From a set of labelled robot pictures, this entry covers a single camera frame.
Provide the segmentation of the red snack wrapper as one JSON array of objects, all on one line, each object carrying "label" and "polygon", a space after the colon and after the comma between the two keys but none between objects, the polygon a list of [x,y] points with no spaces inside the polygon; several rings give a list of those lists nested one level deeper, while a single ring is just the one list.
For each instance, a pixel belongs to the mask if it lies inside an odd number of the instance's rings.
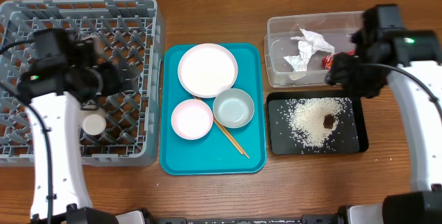
[{"label": "red snack wrapper", "polygon": [[328,56],[326,56],[326,57],[324,57],[322,59],[322,67],[325,70],[330,70],[331,69],[335,56],[336,56],[336,54],[331,54],[331,55],[328,55]]}]

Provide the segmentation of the cream paper cup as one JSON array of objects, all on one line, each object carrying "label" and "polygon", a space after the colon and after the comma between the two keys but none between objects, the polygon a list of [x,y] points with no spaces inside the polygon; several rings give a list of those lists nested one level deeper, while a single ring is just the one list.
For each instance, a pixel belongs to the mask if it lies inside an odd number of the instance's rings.
[{"label": "cream paper cup", "polygon": [[96,136],[106,129],[106,113],[103,109],[80,111],[81,127],[89,135]]}]

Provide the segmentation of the brown food piece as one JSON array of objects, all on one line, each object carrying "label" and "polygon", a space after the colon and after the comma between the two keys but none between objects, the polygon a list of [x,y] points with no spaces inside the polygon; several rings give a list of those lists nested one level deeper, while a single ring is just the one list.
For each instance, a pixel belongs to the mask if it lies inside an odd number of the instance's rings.
[{"label": "brown food piece", "polygon": [[338,124],[338,118],[335,115],[327,114],[324,117],[323,126],[325,129],[334,130]]}]

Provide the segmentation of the white rice pile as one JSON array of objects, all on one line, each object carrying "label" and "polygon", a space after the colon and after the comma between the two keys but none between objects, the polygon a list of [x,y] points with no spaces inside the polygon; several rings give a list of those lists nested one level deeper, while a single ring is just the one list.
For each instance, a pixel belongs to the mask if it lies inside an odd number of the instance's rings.
[{"label": "white rice pile", "polygon": [[[352,101],[348,97],[317,97],[276,100],[280,127],[276,137],[287,141],[296,153],[354,153],[360,149]],[[324,117],[335,115],[334,130],[325,129]]]}]

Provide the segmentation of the white napkin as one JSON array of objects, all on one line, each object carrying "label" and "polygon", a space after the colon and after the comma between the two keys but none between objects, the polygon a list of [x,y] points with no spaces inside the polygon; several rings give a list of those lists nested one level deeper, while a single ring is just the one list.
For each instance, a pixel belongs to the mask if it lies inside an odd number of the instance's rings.
[{"label": "white napkin", "polygon": [[302,37],[291,37],[290,40],[298,42],[298,54],[284,56],[284,60],[288,62],[295,72],[307,71],[307,65],[311,57],[317,51],[334,54],[335,48],[325,41],[325,38],[317,32],[300,29]]}]

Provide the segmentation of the pink bowl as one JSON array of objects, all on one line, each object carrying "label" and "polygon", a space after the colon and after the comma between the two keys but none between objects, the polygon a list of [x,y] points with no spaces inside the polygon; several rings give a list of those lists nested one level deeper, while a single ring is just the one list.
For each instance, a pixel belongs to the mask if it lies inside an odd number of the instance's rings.
[{"label": "pink bowl", "polygon": [[171,115],[174,132],[186,140],[203,138],[213,125],[213,114],[201,100],[190,99],[179,103]]}]

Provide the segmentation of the large white plate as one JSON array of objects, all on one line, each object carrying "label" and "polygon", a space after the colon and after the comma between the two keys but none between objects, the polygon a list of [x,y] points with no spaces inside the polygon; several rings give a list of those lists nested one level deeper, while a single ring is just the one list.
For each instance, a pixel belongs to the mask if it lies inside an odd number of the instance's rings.
[{"label": "large white plate", "polygon": [[180,59],[177,75],[191,95],[212,98],[231,88],[238,77],[233,53],[219,44],[198,44]]}]

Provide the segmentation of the grey bowl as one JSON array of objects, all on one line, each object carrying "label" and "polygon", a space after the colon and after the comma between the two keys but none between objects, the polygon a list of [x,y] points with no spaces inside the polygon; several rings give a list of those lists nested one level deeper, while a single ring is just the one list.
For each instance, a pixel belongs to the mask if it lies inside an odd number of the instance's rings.
[{"label": "grey bowl", "polygon": [[228,128],[241,128],[252,119],[255,105],[251,96],[243,90],[230,88],[221,92],[213,102],[215,119]]}]

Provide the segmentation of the wooden chopstick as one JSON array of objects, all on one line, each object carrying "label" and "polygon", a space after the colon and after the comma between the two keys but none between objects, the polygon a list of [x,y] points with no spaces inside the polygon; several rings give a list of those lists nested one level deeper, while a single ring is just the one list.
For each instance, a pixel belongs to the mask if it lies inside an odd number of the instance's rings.
[{"label": "wooden chopstick", "polygon": [[224,136],[229,140],[229,142],[236,148],[236,150],[240,153],[242,156],[246,156],[248,158],[247,153],[245,150],[239,145],[238,141],[227,131],[227,128],[222,126],[215,118],[214,114],[212,114],[213,121],[215,122],[215,125],[221,130],[221,132],[224,134]]},{"label": "wooden chopstick", "polygon": [[223,135],[235,147],[235,149],[240,153],[241,156],[245,156],[246,158],[250,159],[247,152],[242,148],[240,143],[233,137],[233,135],[227,130],[227,128],[221,125],[218,120],[216,120],[211,109],[209,109],[209,113],[211,115],[212,124],[216,125],[216,127],[223,133]]}]

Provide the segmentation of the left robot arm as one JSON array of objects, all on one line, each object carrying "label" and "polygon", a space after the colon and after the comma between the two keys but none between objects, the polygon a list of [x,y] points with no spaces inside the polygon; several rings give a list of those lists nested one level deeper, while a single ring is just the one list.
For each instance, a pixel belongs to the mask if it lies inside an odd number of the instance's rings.
[{"label": "left robot arm", "polygon": [[32,223],[60,223],[68,211],[92,208],[81,163],[83,104],[137,88],[138,71],[126,62],[98,62],[94,37],[72,39],[60,28],[32,36],[37,58],[21,75],[17,99],[32,129],[35,190]]}]

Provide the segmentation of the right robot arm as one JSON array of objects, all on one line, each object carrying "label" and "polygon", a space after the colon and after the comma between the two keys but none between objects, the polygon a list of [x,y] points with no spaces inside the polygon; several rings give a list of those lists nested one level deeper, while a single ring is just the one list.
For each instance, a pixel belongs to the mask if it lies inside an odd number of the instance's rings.
[{"label": "right robot arm", "polygon": [[382,203],[340,207],[335,223],[441,222],[441,47],[432,30],[408,30],[396,4],[362,15],[353,55],[339,53],[326,76],[351,96],[389,86],[401,112],[411,161],[411,191]]}]

